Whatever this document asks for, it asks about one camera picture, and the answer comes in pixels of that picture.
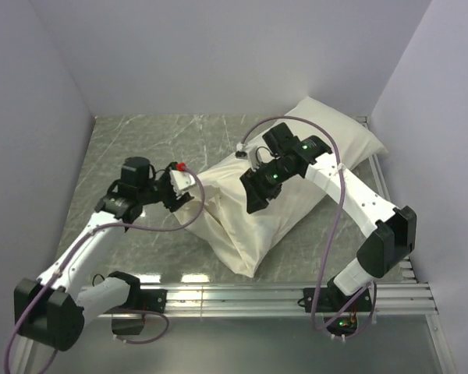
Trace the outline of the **cream pillowcase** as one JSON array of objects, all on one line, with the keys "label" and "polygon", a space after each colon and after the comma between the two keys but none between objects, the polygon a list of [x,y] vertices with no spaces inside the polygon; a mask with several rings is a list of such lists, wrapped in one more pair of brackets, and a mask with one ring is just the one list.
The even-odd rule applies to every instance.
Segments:
[{"label": "cream pillowcase", "polygon": [[[325,146],[335,142],[341,162],[354,169],[376,153],[386,153],[381,141],[359,122],[311,97],[290,110],[283,123],[299,140],[311,136]],[[325,197],[325,192],[300,176],[300,158],[281,150],[262,135],[247,142],[262,167],[231,154],[200,173],[202,187],[192,188],[192,200],[175,212],[180,224],[207,241],[214,254],[233,272],[253,277],[263,258]]]}]

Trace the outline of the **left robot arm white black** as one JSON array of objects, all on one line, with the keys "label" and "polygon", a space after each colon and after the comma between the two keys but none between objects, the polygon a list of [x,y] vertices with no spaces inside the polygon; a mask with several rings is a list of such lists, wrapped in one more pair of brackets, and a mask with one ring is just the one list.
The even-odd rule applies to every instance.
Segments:
[{"label": "left robot arm white black", "polygon": [[147,158],[127,158],[76,241],[36,279],[16,286],[14,333],[67,351],[107,311],[145,314],[138,277],[115,271],[87,290],[83,282],[128,230],[144,229],[136,221],[145,206],[162,203],[174,213],[192,199],[189,190],[201,186],[183,163],[172,162],[157,175]]}]

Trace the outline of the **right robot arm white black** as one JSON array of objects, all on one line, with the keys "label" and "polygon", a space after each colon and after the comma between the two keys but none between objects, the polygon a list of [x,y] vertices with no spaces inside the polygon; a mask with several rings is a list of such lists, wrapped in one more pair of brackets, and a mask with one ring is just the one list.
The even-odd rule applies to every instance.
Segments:
[{"label": "right robot arm white black", "polygon": [[371,281],[382,278],[414,249],[417,215],[408,206],[398,208],[379,196],[342,162],[334,140],[319,136],[299,139],[280,123],[263,136],[273,158],[258,159],[256,146],[241,142],[235,155],[250,167],[240,181],[246,192],[246,211],[268,207],[284,182],[299,175],[314,183],[346,212],[362,231],[365,241],[352,260],[327,285],[327,299],[335,311],[346,311]]}]

